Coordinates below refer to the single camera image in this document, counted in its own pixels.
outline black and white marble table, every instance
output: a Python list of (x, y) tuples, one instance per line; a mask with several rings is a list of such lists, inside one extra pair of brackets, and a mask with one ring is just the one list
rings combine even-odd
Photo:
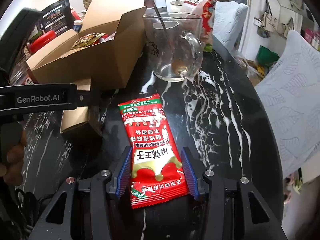
[[(261, 102), (229, 52), (214, 40), (192, 80), (165, 82), (153, 75), (144, 53), (126, 89), (102, 96), (103, 139), (77, 147), (60, 135), (62, 112), (31, 114), (21, 188), (37, 198), (54, 193), (68, 177), (85, 179), (107, 169), (129, 140), (118, 104), (159, 93), (176, 145), (188, 146), (208, 169), (224, 178), (252, 180), (279, 221), (282, 171), (276, 143)], [(124, 208), (116, 236), (124, 239), (198, 239), (204, 205), (190, 195), (155, 206)]]

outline red sauce packet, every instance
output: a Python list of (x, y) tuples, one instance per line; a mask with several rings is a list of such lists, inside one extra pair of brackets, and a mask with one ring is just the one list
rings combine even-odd
[(133, 147), (133, 208), (166, 202), (188, 193), (180, 156), (158, 94), (119, 104)]

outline green bag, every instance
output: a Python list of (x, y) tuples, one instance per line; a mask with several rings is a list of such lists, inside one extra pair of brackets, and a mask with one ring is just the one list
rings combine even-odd
[(257, 61), (259, 65), (263, 67), (270, 67), (278, 59), (278, 54), (272, 52), (270, 49), (267, 49), (266, 47), (260, 46), (257, 55)]

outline plastic bag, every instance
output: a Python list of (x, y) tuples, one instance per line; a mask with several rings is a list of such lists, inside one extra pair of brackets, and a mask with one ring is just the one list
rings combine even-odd
[(231, 52), (233, 58), (238, 62), (240, 67), (244, 70), (245, 74), (249, 78), (251, 84), (253, 86), (259, 84), (261, 80), (264, 78), (258, 71), (256, 71), (253, 67), (251, 67), (245, 57), (238, 50), (233, 50)]

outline glass mug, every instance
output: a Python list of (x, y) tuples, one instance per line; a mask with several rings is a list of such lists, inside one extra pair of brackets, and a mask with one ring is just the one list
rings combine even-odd
[(202, 18), (190, 13), (165, 12), (160, 15), (143, 16), (148, 60), (154, 74), (170, 82), (194, 77), (203, 57), (199, 41)]

